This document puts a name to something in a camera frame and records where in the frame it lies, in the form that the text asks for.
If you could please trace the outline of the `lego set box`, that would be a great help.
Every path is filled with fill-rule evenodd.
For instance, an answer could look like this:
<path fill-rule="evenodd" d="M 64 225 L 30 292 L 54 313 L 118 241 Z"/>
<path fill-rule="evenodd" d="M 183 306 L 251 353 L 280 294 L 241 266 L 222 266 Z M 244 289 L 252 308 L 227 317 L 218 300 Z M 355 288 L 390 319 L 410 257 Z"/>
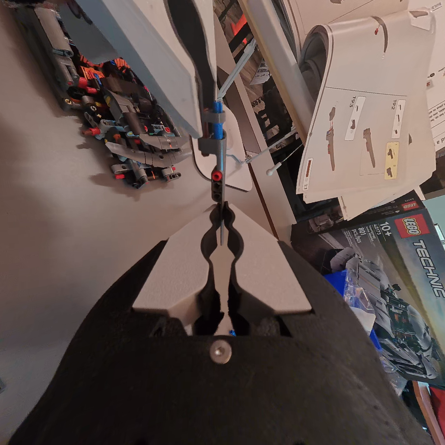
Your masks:
<path fill-rule="evenodd" d="M 407 380 L 444 388 L 444 245 L 415 191 L 348 221 L 292 226 L 291 244 L 322 275 L 347 270 L 376 313 L 381 355 Z"/>

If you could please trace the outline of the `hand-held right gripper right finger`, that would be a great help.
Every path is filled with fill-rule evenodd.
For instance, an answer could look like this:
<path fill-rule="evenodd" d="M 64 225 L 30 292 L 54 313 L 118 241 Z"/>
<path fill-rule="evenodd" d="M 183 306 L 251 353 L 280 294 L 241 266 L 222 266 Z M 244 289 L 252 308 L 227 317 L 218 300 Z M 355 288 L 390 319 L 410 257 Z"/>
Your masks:
<path fill-rule="evenodd" d="M 310 313 L 306 297 L 280 243 L 241 210 L 224 204 L 227 246 L 233 254 L 228 314 L 235 336 L 247 336 L 278 316 Z"/>

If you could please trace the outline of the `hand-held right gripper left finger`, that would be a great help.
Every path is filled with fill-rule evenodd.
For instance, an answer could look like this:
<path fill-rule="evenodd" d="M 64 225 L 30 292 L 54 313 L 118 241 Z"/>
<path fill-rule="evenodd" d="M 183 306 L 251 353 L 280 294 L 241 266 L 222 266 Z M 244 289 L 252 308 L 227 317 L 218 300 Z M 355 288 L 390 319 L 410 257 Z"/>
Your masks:
<path fill-rule="evenodd" d="M 214 335 L 224 317 L 210 258 L 219 229 L 220 206 L 215 204 L 170 236 L 133 310 L 178 319 L 195 335 Z"/>

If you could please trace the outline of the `instruction booklet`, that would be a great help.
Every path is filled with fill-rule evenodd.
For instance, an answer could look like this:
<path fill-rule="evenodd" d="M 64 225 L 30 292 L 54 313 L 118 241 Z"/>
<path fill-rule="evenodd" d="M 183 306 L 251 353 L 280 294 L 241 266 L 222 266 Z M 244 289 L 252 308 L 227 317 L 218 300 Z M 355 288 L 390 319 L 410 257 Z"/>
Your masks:
<path fill-rule="evenodd" d="M 444 147 L 444 1 L 289 1 L 314 100 L 296 183 L 344 220 L 431 178 Z"/>

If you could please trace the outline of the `blue plastic bin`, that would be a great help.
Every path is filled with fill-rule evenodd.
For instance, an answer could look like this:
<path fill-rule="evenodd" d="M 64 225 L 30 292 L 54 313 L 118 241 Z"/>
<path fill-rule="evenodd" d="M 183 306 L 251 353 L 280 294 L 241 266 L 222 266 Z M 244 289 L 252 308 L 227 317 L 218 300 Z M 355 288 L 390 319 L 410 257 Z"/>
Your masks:
<path fill-rule="evenodd" d="M 327 274 L 324 277 L 340 293 L 361 323 L 376 350 L 381 353 L 382 347 L 373 329 L 376 319 L 375 309 L 364 289 L 353 284 L 347 270 Z"/>

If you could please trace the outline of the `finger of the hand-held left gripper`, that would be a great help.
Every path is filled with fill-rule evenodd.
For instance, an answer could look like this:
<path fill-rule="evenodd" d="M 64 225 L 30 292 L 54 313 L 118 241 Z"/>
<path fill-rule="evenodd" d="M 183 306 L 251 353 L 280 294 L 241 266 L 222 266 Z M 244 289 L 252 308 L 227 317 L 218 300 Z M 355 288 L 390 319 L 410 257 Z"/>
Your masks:
<path fill-rule="evenodd" d="M 80 0 L 86 16 L 169 114 L 193 138 L 203 136 L 196 70 L 164 1 Z"/>
<path fill-rule="evenodd" d="M 213 108 L 217 81 L 213 1 L 193 0 L 192 5 L 197 13 L 194 28 L 197 49 L 192 59 L 201 82 L 203 107 Z"/>

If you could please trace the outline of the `white book stand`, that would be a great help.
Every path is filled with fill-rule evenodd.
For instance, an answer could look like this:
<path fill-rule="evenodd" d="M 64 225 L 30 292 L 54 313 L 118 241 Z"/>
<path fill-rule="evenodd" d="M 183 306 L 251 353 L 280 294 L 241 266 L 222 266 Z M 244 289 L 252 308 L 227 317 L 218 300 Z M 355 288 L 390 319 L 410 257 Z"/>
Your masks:
<path fill-rule="evenodd" d="M 298 66 L 301 39 L 296 21 L 292 16 L 292 1 L 241 1 L 247 11 L 248 24 L 254 37 L 259 37 L 259 48 L 270 69 L 291 120 L 302 133 L 309 129 L 315 102 Z M 225 185 L 241 191 L 252 189 L 248 164 L 235 159 L 243 156 L 247 136 L 256 136 L 252 125 L 257 123 L 239 74 L 234 77 L 234 87 L 229 86 L 235 102 L 231 108 L 223 105 L 226 112 L 227 150 L 225 156 Z"/>

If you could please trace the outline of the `grey lego blade assembly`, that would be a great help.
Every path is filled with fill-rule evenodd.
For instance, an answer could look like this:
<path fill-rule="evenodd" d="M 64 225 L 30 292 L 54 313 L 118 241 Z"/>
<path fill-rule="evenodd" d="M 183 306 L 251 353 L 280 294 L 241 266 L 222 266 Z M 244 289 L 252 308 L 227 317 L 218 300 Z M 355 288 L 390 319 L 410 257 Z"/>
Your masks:
<path fill-rule="evenodd" d="M 224 244 L 224 208 L 226 186 L 226 121 L 223 99 L 217 97 L 211 108 L 202 112 L 203 136 L 198 139 L 198 148 L 203 156 L 215 155 L 216 164 L 210 174 L 211 197 L 219 209 L 220 244 Z"/>

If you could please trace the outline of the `lego car model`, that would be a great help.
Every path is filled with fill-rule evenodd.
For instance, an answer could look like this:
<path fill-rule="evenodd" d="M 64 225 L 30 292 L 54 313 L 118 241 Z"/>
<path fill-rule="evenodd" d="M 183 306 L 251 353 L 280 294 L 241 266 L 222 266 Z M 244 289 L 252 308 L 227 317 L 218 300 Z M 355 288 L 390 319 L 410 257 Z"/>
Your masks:
<path fill-rule="evenodd" d="M 82 112 L 85 136 L 103 141 L 118 160 L 117 180 L 140 189 L 151 181 L 181 178 L 176 165 L 192 154 L 190 139 L 120 57 L 88 60 L 76 47 L 62 11 L 17 6 L 15 19 L 60 107 Z"/>

